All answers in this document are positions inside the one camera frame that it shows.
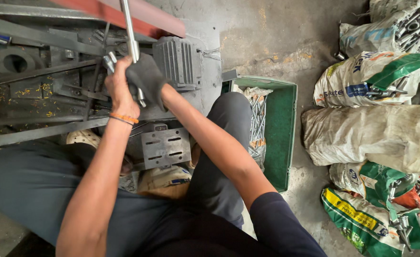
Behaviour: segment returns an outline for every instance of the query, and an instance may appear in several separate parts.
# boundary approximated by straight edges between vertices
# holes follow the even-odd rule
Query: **dark shirt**
[[[251,205],[250,216],[258,241],[216,215],[196,216],[179,210],[158,225],[139,255],[326,256],[280,194],[259,196]]]

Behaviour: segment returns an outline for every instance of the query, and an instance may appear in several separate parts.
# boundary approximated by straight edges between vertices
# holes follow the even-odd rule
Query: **slotted metal plate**
[[[189,133],[184,128],[143,133],[141,136],[146,169],[191,160]]]

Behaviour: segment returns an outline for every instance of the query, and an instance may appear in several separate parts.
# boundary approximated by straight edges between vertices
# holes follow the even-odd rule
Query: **hand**
[[[131,64],[132,58],[130,56],[118,60],[115,73],[107,76],[105,79],[105,86],[112,97],[112,112],[138,119],[140,108],[137,103],[134,102],[132,95],[129,92],[126,79],[126,69]]]
[[[126,77],[130,85],[143,90],[151,103],[166,111],[161,100],[161,90],[168,79],[162,75],[152,56],[140,54],[139,61],[127,68]]]

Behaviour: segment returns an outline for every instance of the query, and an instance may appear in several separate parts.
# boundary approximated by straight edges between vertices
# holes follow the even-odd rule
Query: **sack of metal parts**
[[[419,179],[418,174],[407,175],[375,162],[335,163],[329,169],[332,182],[341,190],[352,191],[372,205],[390,210],[391,201],[412,190]],[[391,187],[394,182],[399,185]]]
[[[420,175],[420,105],[310,110],[302,127],[316,166],[368,160]]]
[[[356,249],[369,257],[401,257],[405,249],[397,229],[390,223],[389,212],[368,201],[331,188],[323,190],[321,200],[330,219]],[[420,249],[420,225],[417,212],[404,214],[404,236],[411,249]]]
[[[372,23],[340,25],[340,51],[420,52],[420,0],[371,0]]]
[[[420,82],[420,54],[362,52],[329,67],[314,88],[327,108],[395,105],[410,101]]]

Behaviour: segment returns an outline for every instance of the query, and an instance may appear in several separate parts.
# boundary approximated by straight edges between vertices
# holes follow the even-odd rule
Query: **green sack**
[[[389,212],[362,198],[326,188],[321,199],[337,228],[367,257],[401,257],[404,245],[396,229],[389,227]]]

